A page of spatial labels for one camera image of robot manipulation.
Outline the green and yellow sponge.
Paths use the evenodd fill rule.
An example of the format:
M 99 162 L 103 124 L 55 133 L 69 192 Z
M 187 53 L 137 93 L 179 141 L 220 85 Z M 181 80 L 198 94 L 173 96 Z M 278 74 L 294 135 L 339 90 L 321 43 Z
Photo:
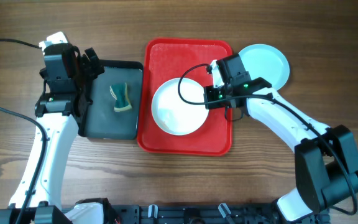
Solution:
M 115 112 L 122 112 L 132 109 L 132 105 L 128 97 L 127 83 L 113 84 L 109 87 L 109 89 L 112 97 L 115 99 Z

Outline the light blue plate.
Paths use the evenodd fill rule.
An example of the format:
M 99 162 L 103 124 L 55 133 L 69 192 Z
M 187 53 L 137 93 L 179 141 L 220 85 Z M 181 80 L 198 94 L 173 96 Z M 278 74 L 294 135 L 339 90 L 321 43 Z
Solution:
M 263 78 L 274 89 L 281 89 L 289 79 L 290 65 L 284 54 L 267 44 L 253 44 L 239 52 L 252 80 Z

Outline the white round plate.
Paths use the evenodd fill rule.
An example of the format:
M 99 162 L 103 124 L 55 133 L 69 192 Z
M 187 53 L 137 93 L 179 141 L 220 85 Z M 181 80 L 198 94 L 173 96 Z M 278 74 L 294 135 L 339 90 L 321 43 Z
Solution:
M 168 134 L 183 136 L 199 129 L 209 111 L 203 105 L 187 102 L 204 101 L 203 87 L 196 81 L 184 78 L 171 79 L 161 85 L 152 98 L 152 117 L 157 126 Z

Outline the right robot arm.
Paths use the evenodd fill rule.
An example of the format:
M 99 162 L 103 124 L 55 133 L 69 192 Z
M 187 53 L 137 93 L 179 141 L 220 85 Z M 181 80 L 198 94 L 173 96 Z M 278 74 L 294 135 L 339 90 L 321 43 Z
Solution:
M 358 150 L 352 132 L 320 123 L 285 100 L 278 90 L 290 67 L 282 54 L 241 52 L 213 60 L 207 67 L 213 83 L 204 89 L 207 109 L 239 108 L 270 128 L 295 155 L 296 187 L 275 206 L 286 222 L 339 210 L 351 198 L 357 212 Z

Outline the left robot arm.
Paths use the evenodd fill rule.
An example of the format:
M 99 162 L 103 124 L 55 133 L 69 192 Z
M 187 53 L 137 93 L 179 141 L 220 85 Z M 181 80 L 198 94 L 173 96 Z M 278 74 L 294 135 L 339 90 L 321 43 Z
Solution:
M 104 72 L 92 48 L 82 54 L 68 43 L 45 41 L 43 92 L 35 105 L 35 138 L 21 182 L 8 207 L 0 209 L 0 223 L 107 223 L 114 212 L 105 198 L 82 200 L 62 211 L 61 192 L 68 154 L 85 125 L 91 84 Z

